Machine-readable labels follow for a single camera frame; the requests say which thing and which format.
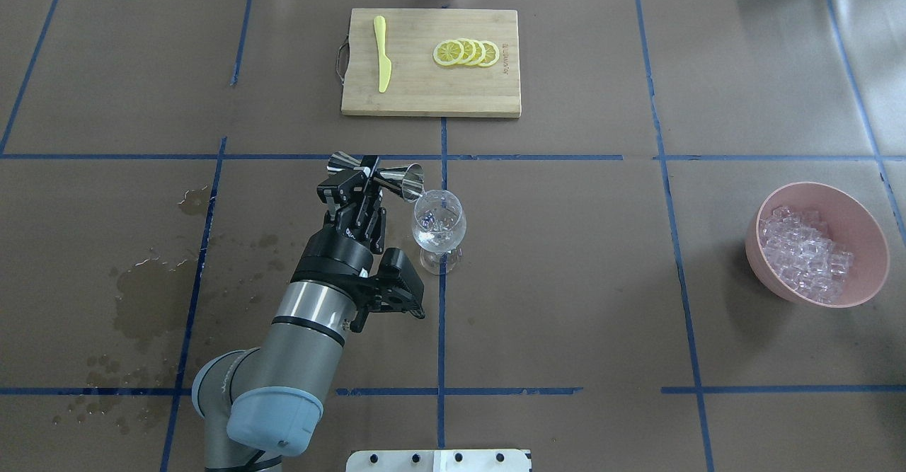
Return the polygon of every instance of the yellow knife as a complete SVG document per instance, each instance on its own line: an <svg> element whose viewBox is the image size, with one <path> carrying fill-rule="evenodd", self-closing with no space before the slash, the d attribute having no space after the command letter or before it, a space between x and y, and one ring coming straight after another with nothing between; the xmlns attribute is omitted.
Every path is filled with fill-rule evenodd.
<svg viewBox="0 0 906 472"><path fill-rule="evenodd" d="M378 91L384 93L387 85L391 84L391 70L394 68L391 59L387 58L387 20L384 16L374 17L374 36L378 40Z"/></svg>

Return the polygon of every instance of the blue tape line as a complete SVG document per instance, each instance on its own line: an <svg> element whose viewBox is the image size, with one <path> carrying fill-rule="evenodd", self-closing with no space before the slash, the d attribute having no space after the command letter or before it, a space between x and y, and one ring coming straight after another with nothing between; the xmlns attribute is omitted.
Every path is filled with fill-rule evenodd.
<svg viewBox="0 0 906 472"><path fill-rule="evenodd" d="M822 392L906 392L906 385L741 385L662 387L661 394L787 394Z"/></svg>
<svg viewBox="0 0 906 472"><path fill-rule="evenodd" d="M641 0L635 0L638 15L638 34L641 38L641 54L645 60L645 76L648 81L648 99L651 104L651 119L654 121L654 130L657 134L658 157L660 162L660 176L664 185L664 197L667 202L667 218L670 220L670 238L673 240L673 255L677 265L679 278L679 291L682 295L682 308L686 317L686 339L689 343L689 359L692 362L692 378L696 387L701 387L701 373L699 371L699 353L695 345L695 330L692 327L692 310L689 307L689 291L686 286L686 272L683 268L682 250L680 250L680 233L677 230L676 214L673 211L673 195L670 192L670 174L667 172L667 159L664 149L663 131L660 128L660 117L654 101L654 78L651 76L651 59L648 56L648 38L645 35L645 18ZM711 434L708 430L708 414L705 411L705 397L696 394L699 405L699 424L701 425L701 440L705 450L705 465L708 472L714 472L714 458L711 453Z"/></svg>
<svg viewBox="0 0 906 472"><path fill-rule="evenodd" d="M20 160L215 160L213 154L3 154L0 159Z"/></svg>
<svg viewBox="0 0 906 472"><path fill-rule="evenodd" d="M433 387L338 388L337 396L436 396Z"/></svg>
<svg viewBox="0 0 906 472"><path fill-rule="evenodd" d="M28 87L29 79L32 79L32 71L35 69L35 63L38 62L38 53L41 52L41 46L45 43L47 30L51 26L51 18L54 18L54 11L59 0L51 1L51 8L47 11L45 24L38 35L38 41L35 43L35 51L32 52L32 59L29 60L28 69L25 70L25 78L22 78L22 86L19 87L19 94L16 95L16 102L13 104L13 110L9 113L9 121L6 122L6 129L3 133L3 139L0 139L0 154L6 150L6 143L9 141L9 135L13 132L13 122L16 121L16 115L19 114L19 105L22 105L22 97L25 97L25 89Z"/></svg>
<svg viewBox="0 0 906 472"><path fill-rule="evenodd" d="M360 154L350 154L353 157L362 157ZM440 156L437 155L421 155L421 154L387 154L387 155L378 155L381 157L381 160L433 160L439 161ZM226 154L224 159L226 160L327 160L331 158L331 154Z"/></svg>
<svg viewBox="0 0 906 472"><path fill-rule="evenodd" d="M192 340L192 326L195 324L195 310L198 308L198 294L201 291L201 274L205 269L207 259L207 242L211 236L211 224L214 223L214 206L217 204L217 188L220 186L220 170L224 165L224 151L227 150L227 139L224 137L220 140L220 150L217 152L217 168L214 169L214 182L211 184L211 195L207 203L207 217L205 218L205 230L201 234L201 247L198 249L198 266L195 268L195 283L192 285L192 298L188 304L188 315L185 317L185 335L182 340L182 350L179 352L179 365L176 372L176 387L178 391L182 389L182 383L185 378L185 363L188 360L188 346ZM169 453L173 446L173 432L176 430L176 417L179 411L180 397L174 395L171 404L171 417L167 426L167 439L164 442L163 455L161 456L161 472L167 472L169 463Z"/></svg>
<svg viewBox="0 0 906 472"><path fill-rule="evenodd" d="M660 160L660 156L651 157ZM683 156L665 155L667 161L873 161L873 156Z"/></svg>
<svg viewBox="0 0 906 472"><path fill-rule="evenodd" d="M190 388L0 387L0 396L188 396Z"/></svg>
<svg viewBox="0 0 906 472"><path fill-rule="evenodd" d="M580 387L449 387L448 396L572 396Z"/></svg>
<svg viewBox="0 0 906 472"><path fill-rule="evenodd" d="M447 396L572 396L581 392L580 387L444 387ZM337 396L437 396L438 388L384 387L384 388L338 388Z"/></svg>
<svg viewBox="0 0 906 472"><path fill-rule="evenodd" d="M447 190L447 118L440 118L440 188ZM439 296L437 296L437 448L447 446L447 269L446 256L441 258Z"/></svg>
<svg viewBox="0 0 906 472"><path fill-rule="evenodd" d="M837 13L834 9L834 1L826 1L827 10L831 15L831 30L834 31L834 40L837 43L837 49L840 50L840 57L844 60L844 68L847 69L847 78L852 87L852 95L855 97L857 108L859 109L859 117L861 118L861 123L863 123L865 127L865 133L868 135L868 142L871 144L871 153L874 153L874 159L878 163L878 170L881 172L884 189L887 190L887 199L890 201L890 210L893 210L893 218L896 219L897 228L900 230L900 240L906 244L906 224L903 224L900 206L897 204L896 195L893 194L893 188L890 186L890 176L887 176L887 168L884 166L884 161L881 158L881 150L879 149L878 141L874 136L874 129L871 128L871 121L868 120L868 112L865 110L863 99L861 99L861 91L859 91L859 86L855 82L855 75L852 74L852 65L850 65L847 49L844 47L844 40L840 35L840 28L837 25Z"/></svg>
<svg viewBox="0 0 906 472"><path fill-rule="evenodd" d="M239 82L239 68L242 67L242 52L246 49L246 31L248 31L248 17L252 12L252 0L246 0L246 15L242 20L242 33L239 34L239 48L236 50L236 65L233 66L233 76L229 85L235 87Z"/></svg>
<svg viewBox="0 0 906 472"><path fill-rule="evenodd" d="M534 155L534 154L459 154L448 156L448 159L457 161L621 161L621 155Z"/></svg>
<svg viewBox="0 0 906 472"><path fill-rule="evenodd" d="M440 118L440 188L447 190L447 117Z"/></svg>

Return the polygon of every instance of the pink bowl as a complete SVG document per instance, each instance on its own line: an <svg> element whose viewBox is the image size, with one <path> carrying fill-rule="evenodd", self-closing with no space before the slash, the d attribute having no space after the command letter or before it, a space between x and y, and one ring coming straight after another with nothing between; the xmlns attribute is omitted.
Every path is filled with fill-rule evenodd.
<svg viewBox="0 0 906 472"><path fill-rule="evenodd" d="M774 208L786 205L793 210L815 209L827 223L830 238L852 252L852 266L844 292L834 304L807 299L786 286L771 269L758 241L758 220L767 218ZM848 308L865 301L883 287L890 269L887 239L874 217L851 195L816 182L796 182L771 192L745 234L745 256L755 275L767 289L790 302L811 302L829 308Z"/></svg>

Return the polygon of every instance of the wooden cutting board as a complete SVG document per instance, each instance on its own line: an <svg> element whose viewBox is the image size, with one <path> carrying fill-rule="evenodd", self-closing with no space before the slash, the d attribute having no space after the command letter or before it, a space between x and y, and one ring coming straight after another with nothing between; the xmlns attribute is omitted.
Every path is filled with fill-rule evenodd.
<svg viewBox="0 0 906 472"><path fill-rule="evenodd" d="M374 17L387 20L387 56L394 63L378 92ZM488 68L441 67L434 46L447 39L491 40L500 47ZM519 117L519 28L516 11L461 8L353 8L344 115L395 117Z"/></svg>

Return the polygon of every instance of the glass base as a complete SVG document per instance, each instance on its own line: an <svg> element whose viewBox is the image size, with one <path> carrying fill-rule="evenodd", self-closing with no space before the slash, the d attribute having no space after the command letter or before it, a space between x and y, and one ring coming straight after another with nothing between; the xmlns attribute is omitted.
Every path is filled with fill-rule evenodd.
<svg viewBox="0 0 906 472"><path fill-rule="evenodd" d="M449 273L454 267L459 265L459 262L462 261L462 248L457 247L453 251L446 253L431 253L422 249L418 259L420 259L421 266L426 271L433 273L433 275L441 275L441 273Z"/></svg>

